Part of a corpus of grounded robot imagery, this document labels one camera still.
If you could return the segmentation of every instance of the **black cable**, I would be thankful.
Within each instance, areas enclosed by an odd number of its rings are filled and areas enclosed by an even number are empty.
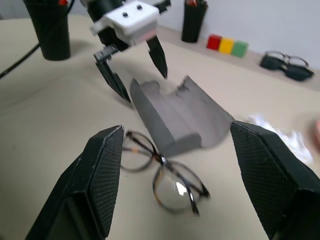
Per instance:
[[[55,30],[59,27],[61,21],[63,20],[64,17],[66,17],[72,7],[74,6],[75,0],[71,0],[67,10],[65,11],[65,13],[62,15],[61,19],[59,20],[59,22],[51,29],[51,31],[47,34],[46,38],[39,42],[37,45],[35,45],[29,52],[26,53],[26,55],[24,55],[22,58],[20,58],[17,62],[15,62],[13,65],[11,65],[10,67],[8,67],[6,70],[4,70],[1,74],[0,74],[0,79],[2,79],[3,77],[5,77],[8,73],[10,73],[12,70],[14,70],[16,67],[18,67],[20,64],[22,64],[25,60],[27,60],[35,51],[38,50],[38,48],[45,43],[50,36],[55,32]]]

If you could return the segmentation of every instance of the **colored block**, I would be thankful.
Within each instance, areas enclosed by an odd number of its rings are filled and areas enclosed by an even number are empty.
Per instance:
[[[218,50],[220,46],[222,36],[211,34],[208,39],[208,44],[206,47],[212,50]]]
[[[249,44],[247,42],[236,41],[233,45],[233,49],[231,51],[231,54],[236,57],[243,58],[247,52],[248,46],[249,46]]]
[[[220,42],[219,52],[223,54],[231,54],[235,41],[232,38],[222,38]]]

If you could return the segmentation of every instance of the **black cup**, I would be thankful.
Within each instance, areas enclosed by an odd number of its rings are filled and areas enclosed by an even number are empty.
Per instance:
[[[36,2],[24,0],[31,17],[42,55],[51,61],[70,58],[67,5],[59,5],[58,0]]]
[[[199,3],[197,6],[184,4],[184,20],[181,37],[183,42],[196,43],[198,41],[207,8],[207,3]]]

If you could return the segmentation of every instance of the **eyeglasses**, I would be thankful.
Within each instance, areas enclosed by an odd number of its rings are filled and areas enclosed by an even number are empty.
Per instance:
[[[139,132],[128,131],[122,147],[121,168],[137,173],[145,170],[153,160],[160,163],[152,187],[157,202],[171,213],[190,208],[199,216],[197,203],[210,194],[199,177],[185,165],[168,161],[157,152],[153,143]]]
[[[292,64],[291,61],[299,60],[304,64]],[[267,51],[261,59],[260,66],[268,70],[281,70],[284,74],[293,80],[302,82],[314,75],[309,70],[309,63],[299,56],[289,56],[279,51]]]

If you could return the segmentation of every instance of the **mesh texture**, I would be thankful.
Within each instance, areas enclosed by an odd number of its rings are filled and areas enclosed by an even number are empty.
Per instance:
[[[110,232],[118,194],[122,144],[121,130],[107,139],[90,185],[93,209],[102,224],[104,237]]]
[[[259,135],[235,124],[231,133],[244,186],[265,232],[272,237],[293,198],[295,185]]]

